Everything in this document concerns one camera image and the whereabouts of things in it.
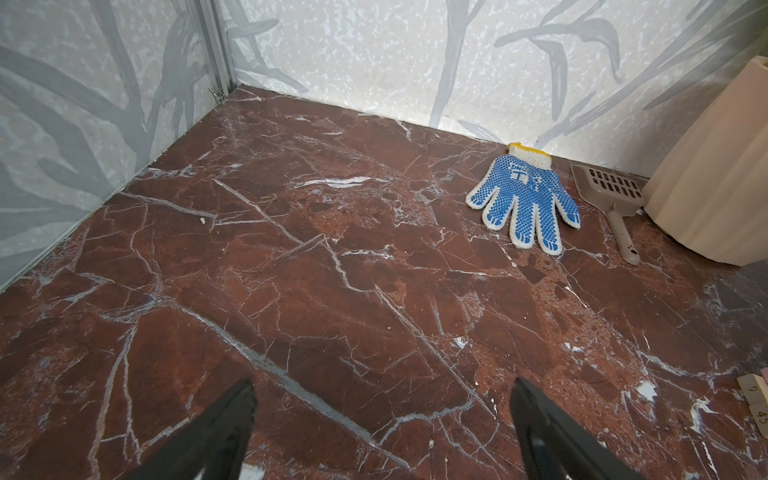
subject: white knitted cuff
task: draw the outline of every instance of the white knitted cuff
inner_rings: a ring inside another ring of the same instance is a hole
[[[535,148],[523,147],[519,143],[509,144],[507,146],[509,154],[513,155],[534,167],[541,168],[542,170],[552,169],[552,157],[541,150]]]

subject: wall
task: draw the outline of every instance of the wall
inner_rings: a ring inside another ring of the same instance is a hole
[[[765,0],[222,0],[255,86],[650,176]]]
[[[184,0],[0,2],[0,290],[214,106]]]

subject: litter scoop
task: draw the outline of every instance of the litter scoop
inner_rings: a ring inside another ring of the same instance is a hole
[[[632,265],[640,263],[640,255],[624,225],[624,217],[632,217],[643,206],[640,188],[632,180],[613,172],[586,165],[571,165],[579,197],[597,207],[614,231],[621,258]]]

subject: glove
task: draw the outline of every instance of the glove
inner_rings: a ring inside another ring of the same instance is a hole
[[[563,244],[554,207],[565,223],[579,228],[578,207],[551,170],[549,155],[520,144],[509,144],[508,149],[509,155],[493,160],[482,181],[467,194],[467,205],[476,210],[485,207],[482,221],[491,230],[500,230],[512,212],[509,237],[516,247],[531,248],[535,228],[541,249],[559,255]]]

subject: number block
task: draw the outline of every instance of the number block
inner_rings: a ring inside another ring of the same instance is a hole
[[[762,376],[743,375],[736,379],[741,387],[741,391],[744,392],[746,402],[750,405],[763,405],[768,403],[768,384]]]
[[[750,412],[752,412],[752,417],[755,418],[760,434],[768,439],[768,404],[750,405]]]

